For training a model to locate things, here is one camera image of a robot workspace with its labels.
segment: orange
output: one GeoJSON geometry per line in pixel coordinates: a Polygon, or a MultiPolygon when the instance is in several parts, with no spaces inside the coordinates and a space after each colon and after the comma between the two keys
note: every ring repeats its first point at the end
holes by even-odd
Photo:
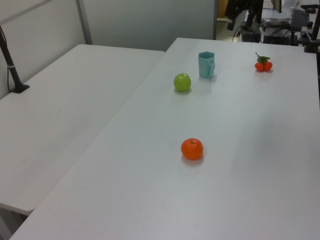
{"type": "Polygon", "coordinates": [[[189,160],[198,160],[204,153],[202,142],[196,138],[189,138],[181,145],[182,155],[189,160]]]}

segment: cherry tomato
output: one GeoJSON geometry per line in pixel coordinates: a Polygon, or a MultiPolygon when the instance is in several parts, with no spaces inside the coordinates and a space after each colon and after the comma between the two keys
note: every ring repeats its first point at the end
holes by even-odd
{"type": "Polygon", "coordinates": [[[264,65],[264,70],[266,72],[270,71],[270,69],[272,68],[272,62],[267,62],[265,65],[264,65]]]}
{"type": "Polygon", "coordinates": [[[255,69],[259,72],[263,72],[264,71],[264,65],[260,62],[257,62],[255,65],[255,69]]]}

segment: cubicle wall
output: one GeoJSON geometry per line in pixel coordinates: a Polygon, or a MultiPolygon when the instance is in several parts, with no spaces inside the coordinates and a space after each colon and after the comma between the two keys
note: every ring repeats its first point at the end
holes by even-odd
{"type": "MultiPolygon", "coordinates": [[[[10,8],[14,16],[0,17],[7,45],[22,82],[40,72],[78,44],[84,44],[84,35],[76,0],[46,1],[30,11],[32,4],[41,0],[1,0],[0,8],[10,8]]],[[[8,94],[7,64],[0,52],[0,99],[8,94]]]]}
{"type": "Polygon", "coordinates": [[[94,45],[166,51],[215,38],[216,0],[80,0],[94,45]]]}

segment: green apple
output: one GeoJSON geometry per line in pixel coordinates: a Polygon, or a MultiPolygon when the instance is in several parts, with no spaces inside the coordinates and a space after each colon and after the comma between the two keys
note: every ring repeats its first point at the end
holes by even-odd
{"type": "Polygon", "coordinates": [[[175,86],[175,89],[177,89],[178,91],[186,92],[190,89],[191,79],[187,74],[179,73],[177,76],[175,76],[173,84],[175,86]]]}

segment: teal cup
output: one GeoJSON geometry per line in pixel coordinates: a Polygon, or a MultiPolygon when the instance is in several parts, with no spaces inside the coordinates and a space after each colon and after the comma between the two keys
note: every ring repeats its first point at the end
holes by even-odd
{"type": "Polygon", "coordinates": [[[199,53],[199,75],[202,78],[211,78],[215,70],[215,54],[205,51],[199,53]]]}

